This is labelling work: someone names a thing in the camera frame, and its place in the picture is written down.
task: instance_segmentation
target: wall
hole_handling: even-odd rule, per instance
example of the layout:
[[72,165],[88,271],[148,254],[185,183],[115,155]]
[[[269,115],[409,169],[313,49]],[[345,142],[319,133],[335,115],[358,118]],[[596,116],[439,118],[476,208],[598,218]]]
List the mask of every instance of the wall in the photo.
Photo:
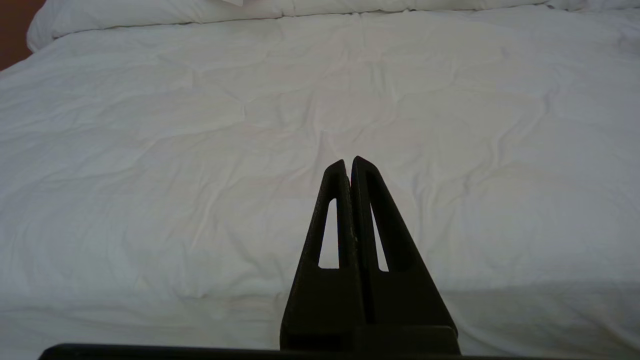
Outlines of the wall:
[[0,70],[26,59],[27,29],[44,0],[0,0]]

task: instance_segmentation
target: white comforter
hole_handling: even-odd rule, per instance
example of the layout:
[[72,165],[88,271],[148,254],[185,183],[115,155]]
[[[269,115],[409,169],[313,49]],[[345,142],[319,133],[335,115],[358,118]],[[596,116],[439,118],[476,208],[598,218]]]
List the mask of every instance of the white comforter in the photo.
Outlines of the white comforter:
[[0,358],[277,348],[326,166],[376,164],[465,354],[640,356],[640,10],[68,35],[0,74]]

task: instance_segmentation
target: bed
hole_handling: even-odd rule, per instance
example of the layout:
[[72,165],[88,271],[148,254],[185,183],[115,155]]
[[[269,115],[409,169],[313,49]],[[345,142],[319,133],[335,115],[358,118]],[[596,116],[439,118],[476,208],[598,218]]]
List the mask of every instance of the bed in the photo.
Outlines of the bed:
[[464,354],[640,357],[637,6],[48,0],[0,73],[0,358],[278,348],[355,156]]

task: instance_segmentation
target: white duvet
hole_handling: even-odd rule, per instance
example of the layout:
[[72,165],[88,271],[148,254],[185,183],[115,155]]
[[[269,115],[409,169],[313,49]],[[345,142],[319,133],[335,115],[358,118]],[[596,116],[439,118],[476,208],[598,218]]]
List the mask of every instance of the white duvet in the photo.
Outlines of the white duvet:
[[464,354],[640,356],[640,10],[86,31],[0,73],[0,358],[277,348],[323,170],[385,178]]

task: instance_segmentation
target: brown wall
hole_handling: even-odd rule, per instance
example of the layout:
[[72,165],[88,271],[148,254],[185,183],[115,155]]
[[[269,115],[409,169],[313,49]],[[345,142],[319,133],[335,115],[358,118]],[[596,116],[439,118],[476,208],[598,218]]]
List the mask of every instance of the brown wall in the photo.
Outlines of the brown wall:
[[44,0],[0,0],[0,70],[26,59],[27,29]]

